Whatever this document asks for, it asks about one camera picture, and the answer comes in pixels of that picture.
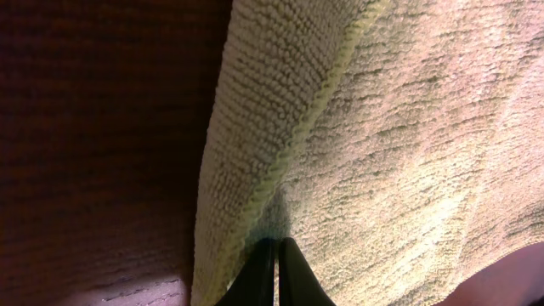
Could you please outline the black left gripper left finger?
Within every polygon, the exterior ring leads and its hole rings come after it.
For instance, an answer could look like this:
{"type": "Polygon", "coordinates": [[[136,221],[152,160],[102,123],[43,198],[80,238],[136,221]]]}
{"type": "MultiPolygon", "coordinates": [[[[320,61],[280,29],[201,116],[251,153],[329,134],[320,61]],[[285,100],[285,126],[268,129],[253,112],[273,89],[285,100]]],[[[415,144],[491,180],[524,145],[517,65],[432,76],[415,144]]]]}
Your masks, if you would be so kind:
{"type": "Polygon", "coordinates": [[[216,306],[272,306],[274,304],[275,240],[256,244],[241,272],[216,306]]]}

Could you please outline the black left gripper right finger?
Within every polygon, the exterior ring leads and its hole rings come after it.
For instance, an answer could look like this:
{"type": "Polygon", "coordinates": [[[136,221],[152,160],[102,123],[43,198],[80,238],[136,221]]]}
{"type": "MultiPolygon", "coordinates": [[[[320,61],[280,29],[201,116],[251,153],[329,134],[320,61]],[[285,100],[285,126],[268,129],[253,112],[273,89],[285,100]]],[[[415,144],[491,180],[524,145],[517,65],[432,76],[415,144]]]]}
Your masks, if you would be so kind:
{"type": "Polygon", "coordinates": [[[280,306],[336,306],[292,238],[280,243],[279,268],[280,306]]]}

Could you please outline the light green microfiber cloth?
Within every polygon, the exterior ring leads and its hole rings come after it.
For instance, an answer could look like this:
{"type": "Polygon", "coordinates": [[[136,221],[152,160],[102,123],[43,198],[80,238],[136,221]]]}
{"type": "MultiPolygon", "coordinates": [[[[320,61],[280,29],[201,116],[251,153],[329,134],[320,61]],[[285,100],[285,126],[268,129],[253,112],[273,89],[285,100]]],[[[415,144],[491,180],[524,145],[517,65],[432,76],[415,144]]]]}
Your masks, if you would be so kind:
{"type": "Polygon", "coordinates": [[[542,242],[542,2],[235,0],[191,302],[283,234],[339,305],[431,305],[542,242]]]}

